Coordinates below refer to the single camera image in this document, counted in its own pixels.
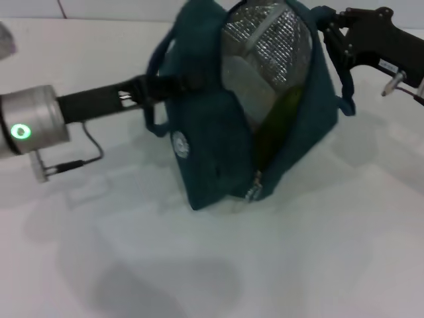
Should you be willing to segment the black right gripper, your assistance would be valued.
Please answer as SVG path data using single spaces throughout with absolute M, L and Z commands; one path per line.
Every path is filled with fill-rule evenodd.
M 338 13 L 328 6 L 317 7 L 317 25 L 324 28 L 327 52 L 337 69 L 371 66 L 389 76 L 404 72 L 407 85 L 417 88 L 423 80 L 423 40 L 392 22 L 394 11 L 346 8 Z M 346 27 L 344 35 L 337 25 Z

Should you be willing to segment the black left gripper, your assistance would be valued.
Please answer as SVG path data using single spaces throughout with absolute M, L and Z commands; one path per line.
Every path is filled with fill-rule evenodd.
M 203 76 L 141 75 L 130 81 L 57 98 L 66 124 L 90 121 L 134 108 L 152 107 L 169 98 L 203 88 Z

